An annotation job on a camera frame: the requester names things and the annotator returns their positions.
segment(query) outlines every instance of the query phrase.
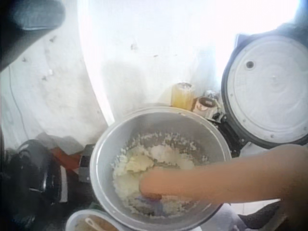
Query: metal pot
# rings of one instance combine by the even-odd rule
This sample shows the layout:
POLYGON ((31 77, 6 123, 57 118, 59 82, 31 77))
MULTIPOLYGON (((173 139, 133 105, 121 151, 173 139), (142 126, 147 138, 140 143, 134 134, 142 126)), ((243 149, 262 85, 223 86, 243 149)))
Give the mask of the metal pot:
POLYGON ((122 121, 114 123, 98 140, 91 157, 90 178, 95 195, 104 209, 123 225, 139 231, 184 231, 193 229, 210 219, 219 205, 199 203, 184 216, 149 218, 132 214, 115 193, 113 168, 120 149, 125 148, 138 134, 155 132, 179 133, 194 141, 209 162, 231 159, 226 141, 220 132, 202 117, 181 109, 155 107, 139 110, 122 121))

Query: yellow liquid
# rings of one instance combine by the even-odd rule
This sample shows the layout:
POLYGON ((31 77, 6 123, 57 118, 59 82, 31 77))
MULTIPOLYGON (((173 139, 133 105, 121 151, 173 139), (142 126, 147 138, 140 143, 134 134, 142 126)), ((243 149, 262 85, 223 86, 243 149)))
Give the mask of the yellow liquid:
POLYGON ((194 99, 194 87, 189 83, 178 83, 172 87, 171 106, 191 110, 194 99))

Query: open lid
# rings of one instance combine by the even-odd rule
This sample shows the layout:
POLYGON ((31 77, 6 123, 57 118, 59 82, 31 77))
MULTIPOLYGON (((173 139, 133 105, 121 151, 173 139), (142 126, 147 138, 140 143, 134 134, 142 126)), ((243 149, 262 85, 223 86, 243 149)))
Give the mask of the open lid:
POLYGON ((264 148, 308 142, 308 33, 284 25, 250 36, 222 80, 227 121, 241 141, 264 148))

